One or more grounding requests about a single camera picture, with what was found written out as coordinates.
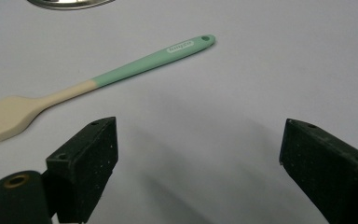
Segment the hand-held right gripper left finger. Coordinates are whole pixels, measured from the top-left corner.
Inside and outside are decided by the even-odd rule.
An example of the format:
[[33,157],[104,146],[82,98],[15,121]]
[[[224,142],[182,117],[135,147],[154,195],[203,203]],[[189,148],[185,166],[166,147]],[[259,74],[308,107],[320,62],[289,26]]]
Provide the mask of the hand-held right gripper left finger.
[[51,214],[61,223],[86,223],[118,161],[117,121],[95,120],[46,158]]

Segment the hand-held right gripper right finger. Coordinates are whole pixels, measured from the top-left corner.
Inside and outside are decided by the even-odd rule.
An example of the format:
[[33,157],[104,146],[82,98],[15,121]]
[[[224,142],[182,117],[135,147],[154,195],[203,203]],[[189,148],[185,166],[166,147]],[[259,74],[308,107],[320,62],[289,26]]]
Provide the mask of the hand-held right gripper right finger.
[[329,224],[358,224],[358,149],[316,125],[288,119],[279,162]]

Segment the green and cream silicone brush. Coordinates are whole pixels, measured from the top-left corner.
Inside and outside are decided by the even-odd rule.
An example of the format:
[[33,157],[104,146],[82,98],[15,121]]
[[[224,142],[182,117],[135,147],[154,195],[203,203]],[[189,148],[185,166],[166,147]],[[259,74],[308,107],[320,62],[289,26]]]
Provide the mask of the green and cream silicone brush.
[[22,133],[47,108],[165,64],[182,60],[209,48],[214,42],[214,35],[196,36],[47,96],[40,98],[8,96],[1,99],[0,142]]

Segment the metal bowl rim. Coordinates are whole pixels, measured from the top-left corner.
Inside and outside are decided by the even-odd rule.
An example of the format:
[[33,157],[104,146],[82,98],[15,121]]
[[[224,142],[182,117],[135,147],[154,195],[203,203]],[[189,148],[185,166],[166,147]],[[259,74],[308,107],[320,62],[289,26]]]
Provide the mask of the metal bowl rim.
[[98,7],[115,0],[27,0],[29,3],[53,10],[78,10]]

